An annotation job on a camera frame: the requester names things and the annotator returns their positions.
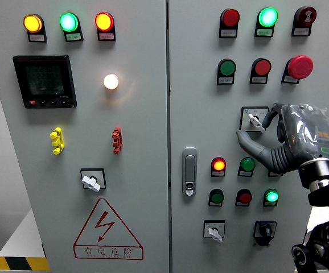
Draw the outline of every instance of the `yellow terminal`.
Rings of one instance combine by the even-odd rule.
[[[53,150],[53,153],[55,155],[60,154],[62,152],[62,150],[64,149],[62,129],[60,127],[57,127],[56,129],[54,129],[53,132],[50,134],[50,138],[53,139],[52,146],[56,147]]]

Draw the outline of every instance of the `yellow indicator light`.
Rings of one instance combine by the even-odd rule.
[[[214,169],[217,171],[222,171],[225,167],[225,163],[223,161],[217,161],[214,163]]]
[[[95,17],[95,25],[98,30],[109,31],[114,26],[114,19],[109,13],[99,13]]]
[[[109,74],[104,78],[104,85],[106,88],[113,90],[118,87],[119,79],[114,74]]]
[[[41,17],[36,14],[26,15],[23,19],[23,25],[30,33],[37,33],[43,27]]]

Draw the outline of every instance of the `lightning bolt symbol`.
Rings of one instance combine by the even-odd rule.
[[[99,221],[97,222],[95,228],[100,228],[102,226],[109,226],[108,229],[106,230],[106,232],[104,232],[104,234],[102,236],[99,236],[97,242],[99,243],[100,241],[102,241],[104,239],[104,235],[109,231],[109,229],[112,228],[112,226],[115,224],[115,222],[110,222],[110,223],[106,223],[106,224],[101,224],[101,222],[105,219],[105,217],[108,215],[109,213],[107,211],[104,211],[104,213],[102,214],[102,216],[100,217]]]

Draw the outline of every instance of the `orange indicator light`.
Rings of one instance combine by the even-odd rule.
[[[100,31],[109,31],[114,26],[114,18],[110,13],[99,13],[95,17],[95,25]]]
[[[30,33],[39,32],[42,27],[42,19],[37,14],[28,14],[23,19],[23,25]]]

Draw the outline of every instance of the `yellow black striped tape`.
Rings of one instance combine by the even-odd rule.
[[[0,270],[49,271],[46,258],[0,257]]]

